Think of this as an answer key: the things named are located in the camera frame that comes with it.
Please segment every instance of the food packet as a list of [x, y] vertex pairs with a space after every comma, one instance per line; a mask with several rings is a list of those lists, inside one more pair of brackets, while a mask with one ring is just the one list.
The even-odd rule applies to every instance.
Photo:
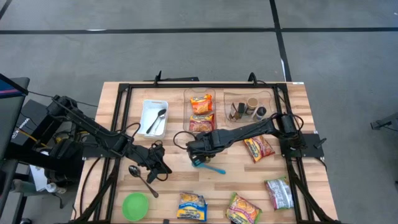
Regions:
[[180, 205], [178, 206], [177, 218], [205, 222], [207, 219], [207, 203], [203, 196], [182, 192], [180, 194]]
[[254, 162], [258, 162], [263, 157], [275, 154], [271, 145], [262, 136], [245, 139], [243, 142], [252, 155]]
[[213, 102], [210, 94], [206, 94], [203, 97], [191, 97], [191, 104], [194, 114], [201, 115], [213, 111]]
[[226, 216], [236, 224], [255, 224], [262, 210], [233, 192]]
[[266, 180], [266, 187], [271, 197], [274, 210], [293, 208], [292, 191], [287, 184], [286, 177], [275, 180]]
[[195, 132], [214, 130], [214, 115], [191, 115], [189, 130]]

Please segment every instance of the ramen packet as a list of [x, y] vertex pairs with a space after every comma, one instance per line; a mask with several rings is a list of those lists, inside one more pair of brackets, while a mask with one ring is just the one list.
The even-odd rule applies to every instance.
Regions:
[[189, 130], [194, 132], [214, 130], [214, 115], [191, 115]]
[[292, 191], [286, 177], [265, 181], [274, 210], [293, 208]]
[[262, 210], [233, 192], [226, 216], [235, 224], [255, 224]]
[[205, 222], [207, 220], [207, 203], [203, 196], [182, 192], [177, 218]]
[[271, 145], [262, 136], [245, 139], [243, 142], [252, 155], [254, 162], [258, 162], [263, 157], [275, 154]]
[[203, 97], [191, 97], [191, 104], [193, 113], [196, 115], [213, 111], [213, 102], [211, 101], [210, 94], [206, 94]]

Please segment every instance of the concrete floor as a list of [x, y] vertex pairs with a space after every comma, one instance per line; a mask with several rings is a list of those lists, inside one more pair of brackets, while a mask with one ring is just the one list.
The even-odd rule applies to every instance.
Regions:
[[[395, 0], [277, 0], [277, 8], [282, 27], [398, 26]], [[272, 27], [268, 1], [13, 0], [0, 21], [1, 30], [223, 26]], [[292, 79], [305, 82], [318, 132], [328, 138], [330, 186], [346, 223], [398, 220], [397, 133], [369, 125], [398, 111], [397, 39], [398, 32], [284, 33]], [[250, 72], [264, 81], [284, 79], [274, 33], [0, 35], [0, 72], [30, 77], [29, 89], [48, 95], [96, 104], [103, 82], [152, 79], [159, 70], [164, 78], [203, 81], [240, 81]], [[63, 210], [57, 198], [31, 197], [24, 216], [66, 222], [70, 192]]]

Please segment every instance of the clear plastic container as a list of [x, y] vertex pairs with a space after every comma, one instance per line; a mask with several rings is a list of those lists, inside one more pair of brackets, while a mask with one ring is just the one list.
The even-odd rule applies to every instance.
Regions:
[[189, 131], [191, 133], [198, 133], [189, 130], [189, 122], [191, 115], [193, 115], [193, 109], [191, 105], [191, 97], [202, 97], [206, 94], [211, 95], [211, 101], [213, 102], [213, 111], [207, 114], [214, 114], [214, 129], [217, 128], [217, 116], [216, 116], [216, 91], [212, 88], [189, 88], [184, 91], [184, 121], [183, 129], [184, 131]]
[[[166, 116], [164, 119], [157, 118], [154, 126], [152, 127], [149, 134], [147, 134], [148, 128], [155, 121], [157, 114], [160, 110], [166, 109]], [[144, 135], [145, 138], [163, 139], [166, 134], [167, 118], [169, 117], [169, 104], [163, 100], [144, 100], [142, 103], [142, 114], [141, 114], [141, 128], [137, 134]]]
[[[258, 122], [257, 120], [254, 120], [253, 117], [256, 116], [257, 109], [261, 106], [265, 107], [265, 109], [267, 110], [265, 115], [263, 116], [263, 119], [268, 118], [271, 114], [275, 112], [272, 103], [274, 101], [274, 95], [270, 94], [269, 91], [267, 90], [256, 91], [253, 93], [243, 93], [242, 90], [241, 93], [232, 93], [227, 91], [228, 90], [224, 90], [224, 108], [225, 108], [226, 125], [229, 127], [238, 128], [247, 124]], [[248, 115], [244, 112], [242, 118], [238, 120], [230, 119], [229, 113], [231, 112], [232, 103], [235, 104], [236, 109], [238, 109], [239, 103], [244, 103], [246, 111], [247, 109], [246, 102], [249, 98], [255, 98], [258, 100], [258, 105], [254, 110], [253, 114]]]

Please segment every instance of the jar lid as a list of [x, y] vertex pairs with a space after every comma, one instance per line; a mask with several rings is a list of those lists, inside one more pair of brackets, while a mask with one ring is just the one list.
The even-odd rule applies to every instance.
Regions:
[[250, 107], [251, 109], [256, 108], [258, 104], [259, 101], [256, 98], [252, 97], [248, 99], [248, 107]]
[[263, 107], [263, 106], [261, 106], [261, 107], [259, 107], [259, 108], [257, 109], [257, 115], [258, 115], [258, 116], [264, 116], [266, 112], [267, 112], [267, 110], [266, 110], [266, 108]]

